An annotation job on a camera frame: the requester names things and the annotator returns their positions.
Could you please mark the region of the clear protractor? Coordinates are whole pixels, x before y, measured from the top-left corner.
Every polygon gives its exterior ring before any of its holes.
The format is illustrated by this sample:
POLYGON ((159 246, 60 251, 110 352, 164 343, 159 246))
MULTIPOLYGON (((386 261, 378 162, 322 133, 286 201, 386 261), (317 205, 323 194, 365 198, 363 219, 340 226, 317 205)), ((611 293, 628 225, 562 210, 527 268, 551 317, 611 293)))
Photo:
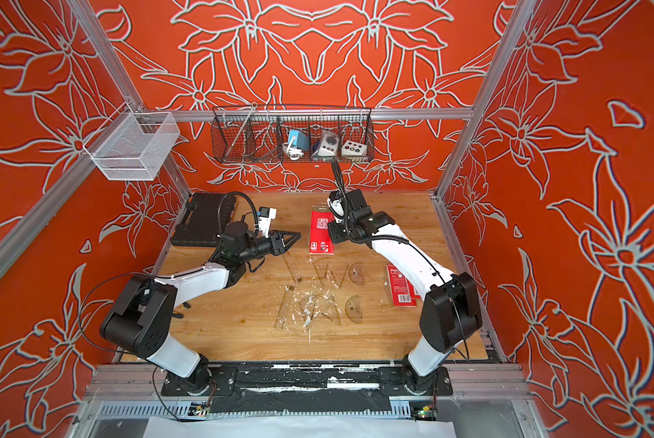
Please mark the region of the clear protractor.
POLYGON ((345 315, 354 324, 363 323, 362 297, 354 295, 345 302, 345 315))
POLYGON ((347 274, 355 285, 363 287, 365 285, 365 264, 363 262, 355 262, 350 264, 347 269, 347 274))

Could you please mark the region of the clear triangle ruler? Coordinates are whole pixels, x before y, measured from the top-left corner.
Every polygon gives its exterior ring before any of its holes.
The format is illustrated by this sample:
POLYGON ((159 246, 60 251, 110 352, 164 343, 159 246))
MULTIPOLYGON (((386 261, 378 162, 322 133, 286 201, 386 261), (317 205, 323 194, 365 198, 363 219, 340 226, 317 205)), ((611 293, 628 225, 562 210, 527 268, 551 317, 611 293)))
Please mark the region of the clear triangle ruler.
POLYGON ((325 287, 342 288, 348 271, 348 264, 343 261, 321 258, 312 262, 315 273, 325 287))
POLYGON ((313 315, 316 319, 326 319, 334 324, 341 324, 340 310, 332 291, 327 291, 317 297, 313 315))

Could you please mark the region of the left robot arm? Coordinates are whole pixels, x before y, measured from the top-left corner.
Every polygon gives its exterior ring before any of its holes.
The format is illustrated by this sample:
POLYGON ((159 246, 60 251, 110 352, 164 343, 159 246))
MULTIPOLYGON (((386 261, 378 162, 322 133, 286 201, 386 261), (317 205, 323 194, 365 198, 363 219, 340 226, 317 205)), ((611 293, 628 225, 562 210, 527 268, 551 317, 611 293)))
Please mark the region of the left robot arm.
POLYGON ((175 309, 209 292, 231 288, 255 269, 252 261, 281 256, 301 233, 272 230, 261 220, 272 210, 257 208, 248 195, 229 192, 211 195, 211 217, 199 217, 199 229, 212 231, 216 249, 199 268, 167 277, 135 274, 104 319, 100 334, 115 346, 147 360, 200 392, 210 379, 208 359, 170 333, 175 309))

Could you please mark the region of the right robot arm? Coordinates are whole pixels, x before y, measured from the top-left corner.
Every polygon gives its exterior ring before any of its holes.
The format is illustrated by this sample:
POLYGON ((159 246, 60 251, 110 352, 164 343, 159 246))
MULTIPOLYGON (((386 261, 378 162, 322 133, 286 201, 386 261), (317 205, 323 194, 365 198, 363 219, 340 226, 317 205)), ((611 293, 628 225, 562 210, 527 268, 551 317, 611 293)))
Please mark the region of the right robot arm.
POLYGON ((328 224, 333 244, 365 245, 384 257, 405 277, 423 301, 421 338, 405 356, 405 374, 415 383, 434 377, 436 370, 458 346, 482 326, 480 297, 475 279, 443 268, 413 243, 387 213, 373 212, 360 190, 349 191, 339 162, 330 160, 336 190, 328 206, 334 220, 328 224))

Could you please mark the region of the white dotted cube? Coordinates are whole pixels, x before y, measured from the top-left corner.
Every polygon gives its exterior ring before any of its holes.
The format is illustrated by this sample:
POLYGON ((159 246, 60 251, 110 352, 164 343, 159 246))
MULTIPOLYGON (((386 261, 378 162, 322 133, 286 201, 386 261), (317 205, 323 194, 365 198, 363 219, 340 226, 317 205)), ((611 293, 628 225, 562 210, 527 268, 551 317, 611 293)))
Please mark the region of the white dotted cube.
POLYGON ((351 140, 345 141, 342 145, 341 155, 350 160, 363 160, 367 157, 367 145, 351 140))

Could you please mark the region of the black tool case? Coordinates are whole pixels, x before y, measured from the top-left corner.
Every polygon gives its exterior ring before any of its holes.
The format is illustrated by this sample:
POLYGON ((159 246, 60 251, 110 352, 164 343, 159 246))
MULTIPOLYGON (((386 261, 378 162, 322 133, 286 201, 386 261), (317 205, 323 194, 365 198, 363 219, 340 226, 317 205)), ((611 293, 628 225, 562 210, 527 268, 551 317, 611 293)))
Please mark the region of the black tool case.
POLYGON ((170 238, 173 246, 217 247, 237 204, 235 195, 192 193, 170 238))

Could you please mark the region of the white grey device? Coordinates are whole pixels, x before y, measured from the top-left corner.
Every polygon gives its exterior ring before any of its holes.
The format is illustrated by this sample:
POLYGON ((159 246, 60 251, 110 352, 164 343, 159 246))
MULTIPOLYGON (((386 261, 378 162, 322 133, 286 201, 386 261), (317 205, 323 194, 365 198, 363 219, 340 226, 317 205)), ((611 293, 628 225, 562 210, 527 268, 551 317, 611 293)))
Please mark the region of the white grey device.
POLYGON ((312 152, 312 158, 332 158, 338 155, 340 145, 339 136, 332 131, 323 131, 316 142, 312 152))

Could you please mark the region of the blue white box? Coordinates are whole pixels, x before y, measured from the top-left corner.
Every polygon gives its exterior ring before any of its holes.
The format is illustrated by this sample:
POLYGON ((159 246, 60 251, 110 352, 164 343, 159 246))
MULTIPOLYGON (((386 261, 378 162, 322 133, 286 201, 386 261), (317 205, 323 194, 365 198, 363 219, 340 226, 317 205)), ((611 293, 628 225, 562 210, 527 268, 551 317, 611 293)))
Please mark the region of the blue white box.
POLYGON ((290 149, 300 151, 309 151, 311 144, 309 136, 300 130, 290 130, 288 132, 287 146, 290 149))

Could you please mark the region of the white mesh basket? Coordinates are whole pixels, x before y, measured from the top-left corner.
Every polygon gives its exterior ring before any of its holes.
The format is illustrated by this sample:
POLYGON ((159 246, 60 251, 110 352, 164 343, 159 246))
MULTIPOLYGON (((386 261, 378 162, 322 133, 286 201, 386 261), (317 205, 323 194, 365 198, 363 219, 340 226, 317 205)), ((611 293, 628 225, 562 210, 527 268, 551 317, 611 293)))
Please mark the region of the white mesh basket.
POLYGON ((160 122, 144 122, 135 113, 123 113, 84 151, 109 181, 153 181, 180 135, 171 112, 159 116, 160 122))

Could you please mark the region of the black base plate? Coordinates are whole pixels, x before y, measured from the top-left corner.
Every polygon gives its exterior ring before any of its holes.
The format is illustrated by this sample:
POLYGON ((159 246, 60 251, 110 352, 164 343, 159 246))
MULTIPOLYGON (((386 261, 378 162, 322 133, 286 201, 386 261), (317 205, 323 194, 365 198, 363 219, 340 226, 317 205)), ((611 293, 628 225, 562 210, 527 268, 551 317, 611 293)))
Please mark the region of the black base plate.
POLYGON ((166 402, 189 399, 220 414, 332 414, 415 418, 425 407, 453 394, 449 372, 425 379, 423 390, 408 390, 399 361, 216 362, 210 381, 190 392, 167 372, 160 395, 166 402))

